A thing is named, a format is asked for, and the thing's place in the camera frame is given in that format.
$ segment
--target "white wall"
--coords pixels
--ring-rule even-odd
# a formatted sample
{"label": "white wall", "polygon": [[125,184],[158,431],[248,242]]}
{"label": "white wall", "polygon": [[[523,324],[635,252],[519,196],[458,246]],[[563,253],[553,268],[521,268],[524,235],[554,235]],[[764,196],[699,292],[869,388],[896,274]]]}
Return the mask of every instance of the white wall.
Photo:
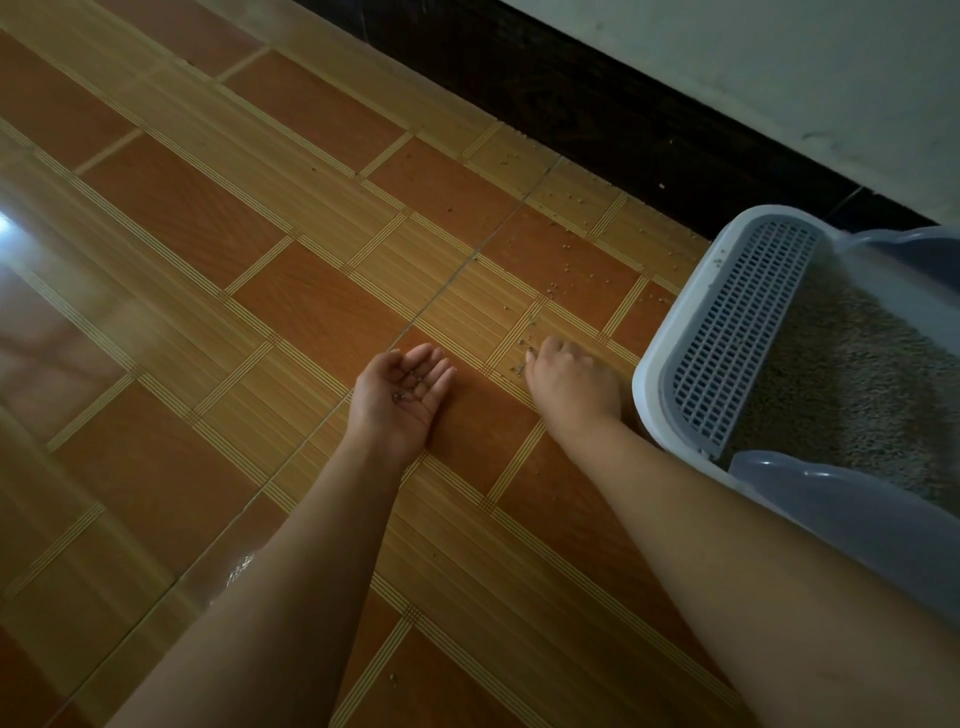
{"label": "white wall", "polygon": [[960,224],[960,3],[506,2],[860,184]]}

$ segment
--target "litter box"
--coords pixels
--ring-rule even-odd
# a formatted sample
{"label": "litter box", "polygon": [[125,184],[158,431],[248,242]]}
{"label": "litter box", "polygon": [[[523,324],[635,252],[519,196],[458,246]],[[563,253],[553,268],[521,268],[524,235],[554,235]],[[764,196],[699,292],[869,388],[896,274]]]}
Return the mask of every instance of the litter box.
{"label": "litter box", "polygon": [[901,484],[790,452],[718,462],[820,254],[947,352],[948,366],[960,357],[959,230],[849,234],[793,207],[757,206],[720,232],[660,325],[634,373],[637,411],[664,449],[960,626],[960,520],[951,513]]}

